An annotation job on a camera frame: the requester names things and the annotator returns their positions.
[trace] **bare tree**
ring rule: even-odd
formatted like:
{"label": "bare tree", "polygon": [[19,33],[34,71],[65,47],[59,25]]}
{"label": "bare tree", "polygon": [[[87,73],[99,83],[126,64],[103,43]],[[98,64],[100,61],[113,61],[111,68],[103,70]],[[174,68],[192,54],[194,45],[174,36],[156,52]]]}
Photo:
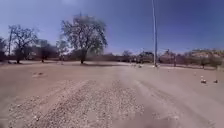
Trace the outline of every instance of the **bare tree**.
{"label": "bare tree", "polygon": [[6,40],[0,37],[0,61],[5,59],[5,52],[6,52]]}
{"label": "bare tree", "polygon": [[131,55],[132,53],[128,50],[125,50],[123,53],[122,53],[122,56],[123,56],[123,61],[125,62],[129,62],[130,61],[130,58],[131,58]]}
{"label": "bare tree", "polygon": [[107,46],[105,24],[93,17],[78,15],[72,22],[62,21],[63,36],[76,50],[81,50],[81,64],[88,52],[99,53]]}
{"label": "bare tree", "polygon": [[26,47],[34,43],[37,39],[37,35],[34,29],[22,28],[20,25],[10,26],[11,41],[16,48],[16,61],[20,63],[20,60],[24,58],[24,52]]}
{"label": "bare tree", "polygon": [[57,41],[56,43],[57,51],[59,53],[60,60],[64,60],[65,53],[68,52],[68,42],[64,40]]}
{"label": "bare tree", "polygon": [[38,39],[37,41],[37,55],[41,58],[41,62],[56,54],[56,48],[52,46],[47,40]]}

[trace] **utility pole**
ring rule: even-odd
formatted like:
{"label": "utility pole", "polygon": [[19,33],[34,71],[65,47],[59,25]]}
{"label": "utility pole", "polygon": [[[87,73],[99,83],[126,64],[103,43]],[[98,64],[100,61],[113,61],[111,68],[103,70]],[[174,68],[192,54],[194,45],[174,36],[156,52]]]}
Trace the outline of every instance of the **utility pole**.
{"label": "utility pole", "polygon": [[153,10],[153,28],[154,28],[154,46],[155,46],[155,51],[154,51],[154,66],[157,67],[157,49],[158,49],[158,44],[157,44],[157,23],[156,23],[156,10],[155,10],[155,1],[152,0],[152,10]]}

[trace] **pole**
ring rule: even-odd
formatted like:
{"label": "pole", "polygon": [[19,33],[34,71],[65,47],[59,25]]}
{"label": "pole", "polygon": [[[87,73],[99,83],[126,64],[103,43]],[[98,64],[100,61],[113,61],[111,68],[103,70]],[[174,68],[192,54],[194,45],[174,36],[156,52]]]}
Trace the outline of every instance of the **pole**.
{"label": "pole", "polygon": [[12,41],[12,29],[10,30],[10,35],[9,35],[9,51],[8,51],[8,63],[10,63],[10,52],[11,52],[11,41]]}
{"label": "pole", "polygon": [[155,11],[155,2],[152,0],[152,11],[153,11],[153,28],[154,28],[154,45],[155,45],[155,51],[154,51],[154,66],[157,67],[157,23],[156,23],[156,11]]}

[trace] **blue sky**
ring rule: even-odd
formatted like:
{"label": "blue sky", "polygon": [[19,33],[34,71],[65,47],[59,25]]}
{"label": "blue sky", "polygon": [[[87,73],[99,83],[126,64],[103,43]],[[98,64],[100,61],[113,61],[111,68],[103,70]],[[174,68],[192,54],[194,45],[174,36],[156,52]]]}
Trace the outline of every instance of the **blue sky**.
{"label": "blue sky", "polygon": [[[159,51],[224,49],[223,0],[155,0]],[[59,39],[61,21],[79,13],[107,24],[107,52],[153,50],[151,0],[0,0],[0,36],[8,25],[39,29],[39,37]]]}

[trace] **dirt road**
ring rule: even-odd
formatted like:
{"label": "dirt road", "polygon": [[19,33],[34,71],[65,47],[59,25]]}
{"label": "dirt road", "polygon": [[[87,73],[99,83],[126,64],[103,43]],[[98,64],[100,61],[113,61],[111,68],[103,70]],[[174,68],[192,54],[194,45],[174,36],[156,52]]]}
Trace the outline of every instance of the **dirt road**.
{"label": "dirt road", "polygon": [[[223,128],[224,86],[213,83],[216,74],[125,64],[4,66],[0,125]],[[201,76],[207,84],[200,83]]]}

